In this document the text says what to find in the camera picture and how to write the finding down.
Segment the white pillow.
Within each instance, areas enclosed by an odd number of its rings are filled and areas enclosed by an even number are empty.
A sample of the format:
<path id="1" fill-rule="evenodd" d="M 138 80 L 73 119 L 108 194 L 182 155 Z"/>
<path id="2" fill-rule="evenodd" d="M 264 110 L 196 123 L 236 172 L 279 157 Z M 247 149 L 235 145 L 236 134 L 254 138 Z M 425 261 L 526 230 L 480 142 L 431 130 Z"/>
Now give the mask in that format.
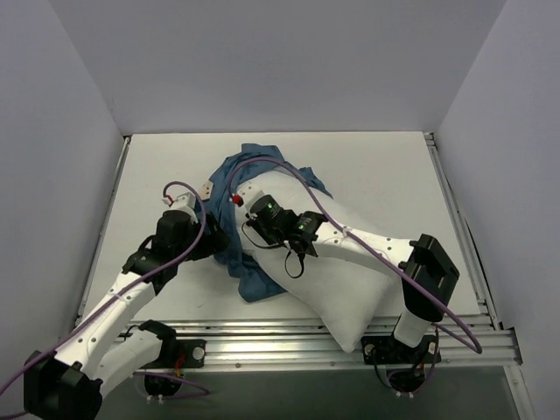
<path id="1" fill-rule="evenodd" d="M 304 186 L 284 168 L 267 171 L 240 183 L 235 189 L 241 195 L 241 190 L 248 187 L 256 187 L 264 194 L 270 194 L 281 207 L 293 210 L 296 214 L 305 211 L 319 213 Z M 311 187 L 311 191 L 324 209 L 342 225 L 389 236 L 374 223 L 338 203 L 328 192 L 314 187 Z M 379 311 L 382 300 L 390 298 L 394 286 L 399 285 L 398 279 L 395 280 L 394 275 L 386 276 L 352 262 L 321 256 L 307 256 L 304 259 L 304 274 L 299 279 L 292 279 L 284 268 L 287 249 L 259 249 L 243 234 L 241 225 L 245 213 L 240 208 L 235 209 L 234 213 L 244 253 L 242 256 L 253 257 L 257 268 L 262 269 L 273 283 L 300 299 L 322 319 L 344 352 L 352 352 Z"/>

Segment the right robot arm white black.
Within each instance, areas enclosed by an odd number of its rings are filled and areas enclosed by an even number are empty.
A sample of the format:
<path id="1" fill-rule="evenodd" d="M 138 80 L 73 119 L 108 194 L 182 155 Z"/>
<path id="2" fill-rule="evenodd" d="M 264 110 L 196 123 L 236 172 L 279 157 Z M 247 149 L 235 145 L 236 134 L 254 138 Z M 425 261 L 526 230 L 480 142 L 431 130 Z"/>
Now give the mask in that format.
<path id="1" fill-rule="evenodd" d="M 261 192 L 245 208 L 248 225 L 268 245 L 295 252 L 300 262 L 307 256 L 334 258 L 398 275 L 404 310 L 388 340 L 397 360 L 416 355 L 429 327 L 443 319 L 459 270 L 435 237 L 395 239 L 338 225 L 322 213 L 294 213 Z"/>

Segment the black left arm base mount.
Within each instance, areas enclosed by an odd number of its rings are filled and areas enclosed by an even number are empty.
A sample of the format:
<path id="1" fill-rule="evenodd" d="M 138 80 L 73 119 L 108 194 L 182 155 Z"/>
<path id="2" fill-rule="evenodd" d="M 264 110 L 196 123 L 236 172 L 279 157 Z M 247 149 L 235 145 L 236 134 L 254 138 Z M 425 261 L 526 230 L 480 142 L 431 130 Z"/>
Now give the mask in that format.
<path id="1" fill-rule="evenodd" d="M 203 368 L 206 358 L 207 342 L 203 339 L 181 339 L 178 340 L 172 357 L 173 367 Z"/>

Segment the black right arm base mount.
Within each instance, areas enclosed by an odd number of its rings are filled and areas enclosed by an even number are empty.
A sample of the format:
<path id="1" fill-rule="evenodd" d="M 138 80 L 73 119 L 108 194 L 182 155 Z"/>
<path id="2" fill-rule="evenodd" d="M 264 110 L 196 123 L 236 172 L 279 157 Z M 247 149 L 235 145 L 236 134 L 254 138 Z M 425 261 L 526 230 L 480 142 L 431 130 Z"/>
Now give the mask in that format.
<path id="1" fill-rule="evenodd" d="M 440 352 L 435 352 L 435 335 L 426 335 L 416 347 L 409 347 L 393 336 L 364 336 L 360 343 L 362 356 L 367 365 L 415 365 L 439 363 Z"/>

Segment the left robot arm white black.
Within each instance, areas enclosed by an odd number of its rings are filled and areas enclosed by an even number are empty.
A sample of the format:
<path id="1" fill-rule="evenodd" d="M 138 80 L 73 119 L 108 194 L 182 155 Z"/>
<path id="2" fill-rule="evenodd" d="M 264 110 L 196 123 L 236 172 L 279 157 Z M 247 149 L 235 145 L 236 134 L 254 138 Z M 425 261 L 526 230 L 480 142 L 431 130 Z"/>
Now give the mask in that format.
<path id="1" fill-rule="evenodd" d="M 24 409 L 41 419 L 93 419 L 108 394 L 139 368 L 170 365 L 177 354 L 174 329 L 149 320 L 121 345 L 114 342 L 134 316 L 178 274 L 228 247 L 227 234 L 211 213 L 196 220 L 167 210 L 122 266 L 97 306 L 67 341 L 42 355 L 33 353 L 24 372 Z"/>

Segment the blue cartoon print pillowcase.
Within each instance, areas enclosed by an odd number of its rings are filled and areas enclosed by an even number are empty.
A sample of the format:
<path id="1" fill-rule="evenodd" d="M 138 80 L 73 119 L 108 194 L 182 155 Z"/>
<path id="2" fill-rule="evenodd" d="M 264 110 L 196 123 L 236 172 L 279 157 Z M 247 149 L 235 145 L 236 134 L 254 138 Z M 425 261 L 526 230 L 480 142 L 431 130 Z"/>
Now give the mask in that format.
<path id="1" fill-rule="evenodd" d="M 239 163 L 250 158 L 262 157 L 284 160 L 282 152 L 275 145 L 244 143 L 240 152 L 227 157 L 210 176 L 212 189 L 210 196 L 205 199 L 205 209 L 213 214 L 230 239 L 227 250 L 215 255 L 214 259 L 217 263 L 227 267 L 227 272 L 231 277 L 239 280 L 238 292 L 248 303 L 285 293 L 285 289 L 275 283 L 252 256 L 242 252 L 241 239 L 235 225 L 234 206 L 229 202 L 228 182 L 231 182 L 233 187 L 237 187 L 245 181 L 276 168 L 272 163 L 258 162 L 247 164 L 238 172 L 234 172 Z"/>

